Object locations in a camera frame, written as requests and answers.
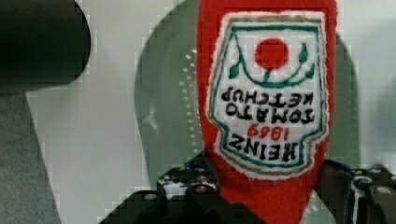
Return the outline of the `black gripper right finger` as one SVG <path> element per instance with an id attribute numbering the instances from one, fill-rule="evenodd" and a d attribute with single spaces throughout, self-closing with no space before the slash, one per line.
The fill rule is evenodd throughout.
<path id="1" fill-rule="evenodd" d="M 382 165 L 352 169 L 326 160 L 315 192 L 336 224 L 396 224 L 396 179 Z"/>

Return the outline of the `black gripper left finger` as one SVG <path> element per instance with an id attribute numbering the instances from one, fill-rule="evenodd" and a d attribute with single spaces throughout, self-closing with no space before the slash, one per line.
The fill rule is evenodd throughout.
<path id="1" fill-rule="evenodd" d="M 126 198 L 99 224 L 266 224 L 242 203 L 221 196 L 207 152 L 160 176 L 155 190 Z"/>

